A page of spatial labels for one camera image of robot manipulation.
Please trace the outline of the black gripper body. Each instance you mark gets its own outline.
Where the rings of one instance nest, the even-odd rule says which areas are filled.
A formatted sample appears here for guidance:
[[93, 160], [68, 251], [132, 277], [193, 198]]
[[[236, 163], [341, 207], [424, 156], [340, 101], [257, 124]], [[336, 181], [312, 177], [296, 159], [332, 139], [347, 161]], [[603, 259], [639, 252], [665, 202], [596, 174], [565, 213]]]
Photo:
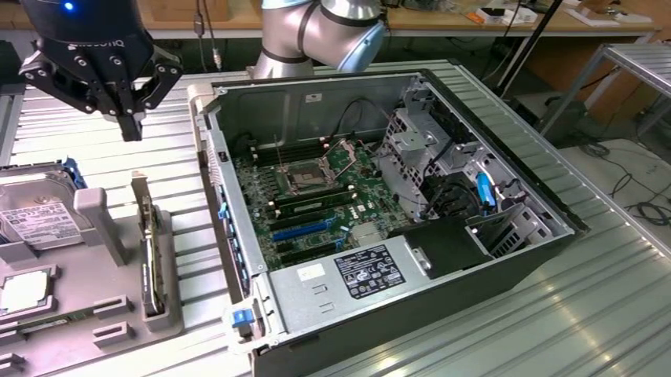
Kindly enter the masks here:
[[36, 51], [69, 71], [81, 51], [106, 82], [132, 83], [154, 53], [134, 1], [22, 1], [37, 33]]

